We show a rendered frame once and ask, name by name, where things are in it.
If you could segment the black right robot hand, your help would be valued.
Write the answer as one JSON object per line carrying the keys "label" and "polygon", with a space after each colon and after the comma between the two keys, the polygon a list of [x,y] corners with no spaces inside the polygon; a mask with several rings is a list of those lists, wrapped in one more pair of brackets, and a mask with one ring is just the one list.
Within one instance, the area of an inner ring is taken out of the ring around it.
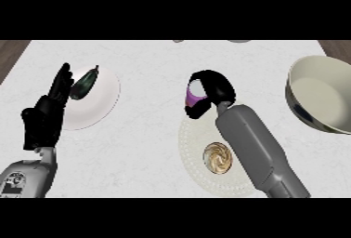
{"label": "black right robot hand", "polygon": [[190,119],[198,119],[209,110],[210,105],[218,106],[223,102],[231,106],[235,101],[234,88],[220,73],[212,70],[201,70],[190,75],[188,82],[194,79],[201,82],[206,98],[198,100],[192,107],[185,106],[185,115]]}

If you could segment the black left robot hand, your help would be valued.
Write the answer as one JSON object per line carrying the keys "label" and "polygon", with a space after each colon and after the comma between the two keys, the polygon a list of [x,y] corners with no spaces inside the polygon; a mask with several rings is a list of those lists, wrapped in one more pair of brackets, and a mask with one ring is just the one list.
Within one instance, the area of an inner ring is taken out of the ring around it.
{"label": "black left robot hand", "polygon": [[36,100],[32,108],[20,112],[24,125],[23,149],[33,151],[41,147],[54,147],[63,124],[67,93],[73,84],[69,64],[64,63],[52,78],[46,95]]}

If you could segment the cream bowl with dark rim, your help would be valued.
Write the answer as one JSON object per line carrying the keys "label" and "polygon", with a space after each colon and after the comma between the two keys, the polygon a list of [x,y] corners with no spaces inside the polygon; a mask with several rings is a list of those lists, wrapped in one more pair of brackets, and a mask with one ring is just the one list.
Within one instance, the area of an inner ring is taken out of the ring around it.
{"label": "cream bowl with dark rim", "polygon": [[351,135],[351,64],[325,56],[297,59],[287,72],[284,100],[310,128]]}

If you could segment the white round lace placemat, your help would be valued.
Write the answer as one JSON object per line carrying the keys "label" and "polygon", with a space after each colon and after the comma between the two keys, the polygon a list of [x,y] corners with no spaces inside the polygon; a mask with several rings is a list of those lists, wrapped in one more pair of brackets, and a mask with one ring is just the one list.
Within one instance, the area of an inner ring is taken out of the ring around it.
{"label": "white round lace placemat", "polygon": [[179,156],[187,174],[212,195],[246,197],[254,188],[216,129],[216,116],[212,107],[198,119],[184,117],[178,131]]}

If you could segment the white round plate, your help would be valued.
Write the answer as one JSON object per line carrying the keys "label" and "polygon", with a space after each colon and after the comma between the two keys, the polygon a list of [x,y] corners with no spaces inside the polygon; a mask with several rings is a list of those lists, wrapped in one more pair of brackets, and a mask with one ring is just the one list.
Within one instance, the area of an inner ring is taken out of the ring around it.
{"label": "white round plate", "polygon": [[94,86],[82,99],[69,99],[63,126],[64,130],[79,130],[97,124],[110,113],[120,94],[120,83],[113,71],[98,65]]}

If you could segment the dark green zucchini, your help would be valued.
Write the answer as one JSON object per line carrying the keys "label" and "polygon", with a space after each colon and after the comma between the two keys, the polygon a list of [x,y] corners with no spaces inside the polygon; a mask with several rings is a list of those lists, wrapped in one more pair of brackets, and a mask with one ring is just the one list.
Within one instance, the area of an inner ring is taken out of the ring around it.
{"label": "dark green zucchini", "polygon": [[86,71],[79,80],[74,82],[70,87],[69,97],[74,100],[82,99],[88,91],[91,90],[98,76],[98,67],[94,67]]}

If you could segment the swirled brown cupcake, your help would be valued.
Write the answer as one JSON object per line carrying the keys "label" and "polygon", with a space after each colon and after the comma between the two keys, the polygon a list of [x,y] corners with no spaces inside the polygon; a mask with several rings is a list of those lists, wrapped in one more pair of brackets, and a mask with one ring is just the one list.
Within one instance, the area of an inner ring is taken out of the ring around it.
{"label": "swirled brown cupcake", "polygon": [[204,146],[203,161],[207,170],[216,174],[223,174],[232,163],[231,152],[220,142],[212,142]]}

